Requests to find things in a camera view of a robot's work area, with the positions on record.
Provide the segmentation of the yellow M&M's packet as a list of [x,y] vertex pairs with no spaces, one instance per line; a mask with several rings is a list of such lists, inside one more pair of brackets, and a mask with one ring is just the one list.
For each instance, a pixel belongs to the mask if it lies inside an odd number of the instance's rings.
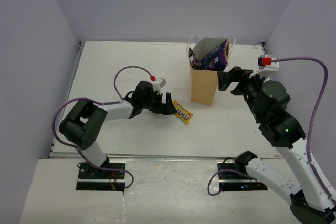
[[193,113],[183,108],[176,100],[173,101],[173,105],[176,109],[175,116],[177,116],[185,124],[189,124]]

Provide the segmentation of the blue purple snack bag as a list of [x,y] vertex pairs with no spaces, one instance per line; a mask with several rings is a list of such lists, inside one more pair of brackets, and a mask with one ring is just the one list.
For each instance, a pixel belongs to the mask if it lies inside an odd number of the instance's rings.
[[201,46],[200,70],[223,71],[228,65],[229,40],[204,38]]

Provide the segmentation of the purple M&M's packet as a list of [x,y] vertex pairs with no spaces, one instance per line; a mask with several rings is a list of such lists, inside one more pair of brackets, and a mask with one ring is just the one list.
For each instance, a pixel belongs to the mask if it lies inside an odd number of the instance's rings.
[[201,69],[201,63],[197,59],[194,51],[191,48],[188,49],[188,59],[189,59],[190,66],[191,66],[192,69],[194,69],[194,70],[200,70]]

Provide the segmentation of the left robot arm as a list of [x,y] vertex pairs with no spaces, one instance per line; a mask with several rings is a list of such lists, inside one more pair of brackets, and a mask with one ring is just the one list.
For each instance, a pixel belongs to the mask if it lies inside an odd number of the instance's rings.
[[88,98],[74,99],[75,105],[60,123],[59,133],[71,142],[97,178],[104,178],[109,172],[107,155],[97,143],[99,132],[105,122],[116,119],[131,119],[143,110],[154,114],[172,115],[177,113],[171,94],[162,102],[161,88],[164,84],[140,81],[119,102],[102,103]]

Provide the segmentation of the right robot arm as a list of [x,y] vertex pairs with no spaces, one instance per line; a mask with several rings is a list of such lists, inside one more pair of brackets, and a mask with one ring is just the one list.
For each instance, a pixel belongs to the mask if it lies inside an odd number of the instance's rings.
[[300,223],[335,222],[334,188],[322,176],[329,188],[326,192],[314,174],[318,164],[306,149],[308,140],[300,123],[286,111],[290,96],[285,87],[241,67],[219,71],[217,77],[221,91],[237,83],[231,93],[244,98],[262,136],[282,155],[296,179],[286,179],[250,151],[236,157],[236,176],[250,176],[265,184],[289,205]]

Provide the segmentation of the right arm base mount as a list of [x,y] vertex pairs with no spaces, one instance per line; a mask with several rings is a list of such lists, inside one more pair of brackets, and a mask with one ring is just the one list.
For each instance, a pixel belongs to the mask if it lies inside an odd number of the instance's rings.
[[[226,191],[267,191],[265,184],[251,177],[246,172],[246,165],[257,155],[246,151],[237,157],[226,157],[222,162],[217,163],[217,172],[214,173],[207,185],[207,192],[210,196],[217,196]],[[218,178],[218,191],[211,192],[211,183]]]

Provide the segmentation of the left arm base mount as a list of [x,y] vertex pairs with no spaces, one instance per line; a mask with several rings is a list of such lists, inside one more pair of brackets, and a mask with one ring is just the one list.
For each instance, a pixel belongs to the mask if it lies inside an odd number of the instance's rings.
[[78,163],[77,167],[77,191],[124,192],[134,182],[134,178],[125,172],[126,162],[106,163],[108,171],[93,168],[85,162]]

